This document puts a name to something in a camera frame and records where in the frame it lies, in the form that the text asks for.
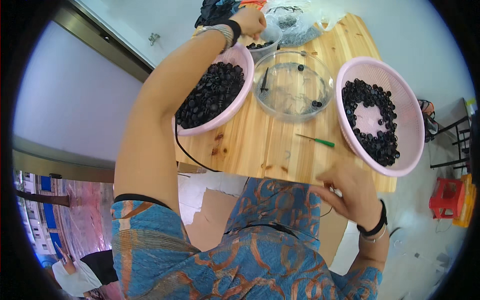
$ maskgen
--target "metal hook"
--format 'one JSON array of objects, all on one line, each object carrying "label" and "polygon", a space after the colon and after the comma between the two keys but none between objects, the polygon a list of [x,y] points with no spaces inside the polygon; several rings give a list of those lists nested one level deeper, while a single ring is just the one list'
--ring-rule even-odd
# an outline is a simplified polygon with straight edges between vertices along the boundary
[{"label": "metal hook", "polygon": [[153,46],[153,44],[158,38],[160,38],[160,35],[158,33],[152,32],[152,35],[148,38],[148,40],[150,41],[150,45]]}]

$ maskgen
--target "silver bangle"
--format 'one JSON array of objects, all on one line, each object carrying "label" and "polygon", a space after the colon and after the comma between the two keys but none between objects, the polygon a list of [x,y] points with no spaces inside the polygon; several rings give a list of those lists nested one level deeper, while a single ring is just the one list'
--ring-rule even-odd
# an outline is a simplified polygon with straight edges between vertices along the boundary
[{"label": "silver bangle", "polygon": [[223,34],[223,36],[225,37],[226,42],[225,42],[225,47],[223,48],[223,51],[225,51],[228,48],[233,46],[232,45],[232,43],[233,43],[233,30],[228,25],[225,25],[225,24],[202,27],[197,32],[196,36],[205,32],[205,31],[212,30],[212,29],[220,31]]},{"label": "silver bangle", "polygon": [[379,237],[377,237],[376,239],[373,239],[373,240],[369,240],[368,238],[366,238],[365,236],[363,236],[363,234],[360,234],[360,236],[361,236],[365,241],[367,241],[367,242],[375,243],[376,241],[378,241],[379,239],[381,239],[382,236],[384,236],[384,234],[385,234],[386,231],[387,231],[387,225],[385,225],[383,233],[382,233]]}]

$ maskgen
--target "screwdriver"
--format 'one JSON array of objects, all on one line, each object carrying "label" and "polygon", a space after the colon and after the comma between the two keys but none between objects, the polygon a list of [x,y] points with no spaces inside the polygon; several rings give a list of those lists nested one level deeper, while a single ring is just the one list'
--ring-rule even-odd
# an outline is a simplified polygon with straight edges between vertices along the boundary
[{"label": "screwdriver", "polygon": [[332,143],[332,142],[324,141],[324,140],[321,140],[321,139],[314,139],[314,138],[312,138],[312,137],[305,136],[305,135],[301,135],[301,134],[298,134],[298,133],[296,133],[296,135],[302,136],[302,137],[306,137],[307,139],[314,140],[314,141],[316,141],[317,143],[321,143],[321,144],[327,145],[327,146],[332,147],[332,148],[335,147],[335,144]]}]

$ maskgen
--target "yellow crate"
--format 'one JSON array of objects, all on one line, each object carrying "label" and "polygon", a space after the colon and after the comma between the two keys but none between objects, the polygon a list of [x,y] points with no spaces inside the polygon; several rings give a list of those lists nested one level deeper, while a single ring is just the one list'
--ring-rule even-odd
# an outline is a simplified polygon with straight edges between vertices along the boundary
[{"label": "yellow crate", "polygon": [[473,207],[477,197],[477,188],[472,184],[472,174],[462,175],[460,180],[465,184],[465,201],[460,217],[453,219],[453,225],[468,227],[472,218]]}]

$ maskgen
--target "floor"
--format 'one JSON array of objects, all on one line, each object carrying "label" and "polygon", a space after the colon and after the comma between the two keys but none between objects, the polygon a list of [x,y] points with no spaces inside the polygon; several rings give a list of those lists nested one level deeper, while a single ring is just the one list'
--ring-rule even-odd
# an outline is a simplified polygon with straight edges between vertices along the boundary
[{"label": "floor", "polygon": [[[454,177],[452,168],[430,169],[455,159],[456,148],[448,136],[425,145],[417,167],[399,178],[395,193],[379,193],[387,206],[388,228],[392,232],[387,264],[378,299],[426,299],[451,266],[466,230],[451,221],[432,219],[428,200],[437,177]],[[180,213],[185,225],[200,210],[205,189],[239,196],[247,177],[226,173],[184,174],[178,176]],[[70,209],[63,207],[62,222],[71,233],[70,245],[76,257],[111,249],[110,206],[113,186],[103,183],[60,180],[59,189],[72,198]],[[349,222],[330,269],[344,274],[358,253],[359,234]],[[110,299],[122,299],[118,286],[108,286]]]}]

